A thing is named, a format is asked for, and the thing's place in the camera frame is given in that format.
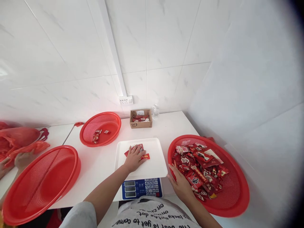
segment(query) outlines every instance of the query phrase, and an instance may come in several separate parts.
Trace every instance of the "red plastic basket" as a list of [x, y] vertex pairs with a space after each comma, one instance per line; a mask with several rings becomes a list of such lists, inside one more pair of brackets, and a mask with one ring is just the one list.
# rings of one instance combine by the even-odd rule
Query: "red plastic basket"
[[249, 204], [249, 187], [246, 178], [236, 161], [224, 149], [209, 139], [196, 135], [183, 135], [177, 137], [171, 143], [168, 151], [168, 163], [172, 165], [172, 155], [175, 146], [180, 146], [183, 141], [190, 140], [190, 144], [200, 143], [212, 149], [224, 162], [223, 166], [230, 173], [220, 181], [223, 191], [217, 194], [216, 199], [208, 199], [206, 202], [198, 199], [211, 214], [222, 217], [236, 217], [241, 215]]
[[[113, 112], [102, 112], [90, 118], [80, 131], [80, 141], [88, 147], [105, 146], [113, 142], [121, 127], [121, 119], [119, 115]], [[102, 130], [98, 143], [92, 142], [94, 132]]]
[[18, 226], [41, 215], [71, 189], [80, 167], [71, 146], [55, 147], [36, 158], [9, 190], [2, 210], [4, 222]]

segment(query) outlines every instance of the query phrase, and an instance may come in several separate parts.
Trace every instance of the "cardboard box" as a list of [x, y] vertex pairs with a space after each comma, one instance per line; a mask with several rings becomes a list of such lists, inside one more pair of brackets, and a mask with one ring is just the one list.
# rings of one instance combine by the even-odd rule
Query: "cardboard box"
[[[134, 116], [146, 116], [149, 115], [149, 120], [150, 121], [143, 121], [143, 122], [136, 122], [134, 123], [133, 117]], [[130, 113], [130, 126], [131, 128], [148, 128], [152, 127], [152, 114], [150, 109], [137, 109], [137, 110], [131, 110]]]

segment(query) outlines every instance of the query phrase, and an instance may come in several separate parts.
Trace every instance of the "water bottle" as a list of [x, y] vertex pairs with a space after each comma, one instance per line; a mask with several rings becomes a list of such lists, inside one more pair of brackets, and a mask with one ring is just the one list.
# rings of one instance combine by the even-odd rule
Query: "water bottle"
[[159, 115], [159, 107], [157, 106], [157, 104], [155, 104], [152, 107], [152, 119], [153, 120], [157, 120], [158, 119], [158, 115]]

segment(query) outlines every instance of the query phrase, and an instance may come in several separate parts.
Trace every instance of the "box label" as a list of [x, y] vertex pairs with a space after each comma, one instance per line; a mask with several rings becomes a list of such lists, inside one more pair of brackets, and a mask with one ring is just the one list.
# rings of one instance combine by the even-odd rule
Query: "box label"
[[144, 116], [145, 112], [143, 110], [136, 111], [136, 115], [138, 115], [138, 116]]

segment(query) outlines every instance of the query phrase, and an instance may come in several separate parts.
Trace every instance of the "white countertop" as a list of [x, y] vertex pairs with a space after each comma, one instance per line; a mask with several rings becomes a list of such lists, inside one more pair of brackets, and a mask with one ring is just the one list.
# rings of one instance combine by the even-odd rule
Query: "white countertop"
[[[114, 172], [118, 142], [156, 137], [161, 143], [165, 161], [168, 163], [168, 149], [175, 138], [188, 134], [198, 135], [182, 111], [160, 114], [158, 120], [153, 121], [152, 128], [131, 129], [129, 121], [129, 118], [122, 119], [118, 137], [111, 144], [101, 147], [83, 145], [79, 139], [82, 126], [73, 128], [64, 144], [73, 146], [77, 150], [81, 160], [80, 174], [72, 189], [50, 209], [71, 207], [82, 202], [97, 185], [110, 176]], [[161, 181], [163, 195], [174, 194], [168, 178], [162, 178]], [[120, 195], [121, 192], [118, 192], [114, 201], [120, 200]]]
[[[40, 155], [42, 155], [51, 148], [63, 145], [73, 126], [74, 124], [66, 124], [46, 127], [49, 132], [46, 142], [48, 142], [50, 146], [45, 151], [41, 152]], [[11, 185], [12, 181], [16, 176], [17, 171], [18, 169], [14, 167], [0, 180], [0, 199], [2, 198], [8, 187]]]

